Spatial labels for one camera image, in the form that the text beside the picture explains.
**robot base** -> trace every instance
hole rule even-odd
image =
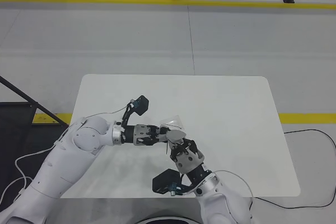
[[[189,220],[187,218],[157,217],[138,222],[137,224],[199,224],[199,223],[193,220]]]

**small object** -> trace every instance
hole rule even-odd
[[[138,99],[132,102],[133,104],[133,111],[136,112],[139,116],[142,116],[148,110],[149,100],[141,95]]]
[[[180,173],[178,171],[167,169],[152,180],[152,190],[155,193],[165,194],[172,192],[172,183],[180,184]]]

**transparent plastic object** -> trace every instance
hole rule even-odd
[[[171,130],[184,130],[183,123],[181,122],[178,115],[161,120],[159,124],[164,125]]]

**white cable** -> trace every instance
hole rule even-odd
[[[248,182],[246,182],[241,176],[239,176],[238,174],[233,173],[233,172],[231,172],[231,171],[227,171],[227,170],[217,170],[217,171],[214,171],[213,173],[216,174],[217,172],[227,172],[227,173],[229,173],[229,174],[233,174],[234,176],[236,176],[236,177],[238,177],[240,180],[242,180],[242,181],[245,183],[245,185],[249,188],[249,191],[250,191],[250,194],[251,194],[251,203],[254,202],[253,191],[251,190],[251,188],[250,188]]]
[[[23,187],[23,189],[26,189],[26,184],[27,184],[27,182],[26,182],[26,178],[25,178],[26,176],[25,176],[24,172],[22,172],[22,170],[21,170],[21,169],[19,168],[19,166],[17,165],[17,162],[18,162],[20,159],[22,159],[22,158],[25,158],[25,157],[28,157],[28,156],[37,155],[37,154],[41,154],[41,153],[46,152],[46,151],[48,151],[48,150],[52,150],[53,147],[55,147],[55,144],[54,144],[51,148],[48,148],[47,150],[42,150],[42,151],[40,151],[40,152],[35,152],[35,153],[32,153],[32,154],[24,155],[24,156],[21,156],[21,157],[19,157],[19,158],[17,158],[17,159],[15,160],[15,166],[16,166],[17,170],[21,173],[22,177],[24,178],[24,187]]]
[[[12,184],[14,184],[16,181],[18,181],[18,180],[21,180],[22,178],[24,178],[24,180],[26,181],[26,178],[30,178],[30,177],[20,177],[20,178],[17,178],[16,180],[14,180],[13,182],[11,182],[11,183],[9,183],[9,185],[5,188],[5,190],[4,190],[4,192],[2,193],[2,195],[1,195],[1,199],[0,199],[0,205],[1,205],[1,203],[2,203],[2,199],[4,198],[4,195],[5,195],[5,192],[6,192],[6,190],[12,185]]]
[[[31,180],[31,182],[33,181],[33,179],[31,178],[31,177],[29,177],[29,176],[25,176],[26,178],[28,178],[29,180]],[[14,198],[14,200],[13,200],[13,202],[15,202],[18,198],[19,198],[19,196],[21,195],[21,194],[23,194],[24,193],[24,188],[22,188],[19,192],[18,192],[18,194],[16,195],[16,197]]]
[[[100,115],[100,114],[115,114],[115,113],[117,113],[117,112],[120,112],[120,111],[124,110],[126,107],[127,107],[127,106],[124,106],[123,108],[121,108],[121,109],[119,109],[119,110],[116,110],[116,111],[114,111],[114,112],[102,112],[102,113],[92,114],[92,115],[87,116],[87,117],[85,117],[85,118],[90,118],[90,117],[92,117],[92,116],[97,116],[97,115]]]

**black metal frame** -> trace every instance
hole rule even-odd
[[[36,102],[33,98],[22,92],[20,89],[18,89],[16,86],[14,86],[12,83],[4,79],[3,77],[0,76],[0,83],[3,84],[4,86],[8,87],[10,90],[12,90],[14,93],[18,94],[22,98],[24,98],[27,102],[31,104],[33,115],[32,115],[32,120],[34,120],[34,115],[36,112],[36,109],[40,109],[42,112],[45,114],[49,115],[51,118],[56,120],[58,123],[60,123],[64,127],[68,127],[68,124],[66,124],[63,120],[59,119],[56,115],[51,113],[48,109],[43,107],[41,104]]]

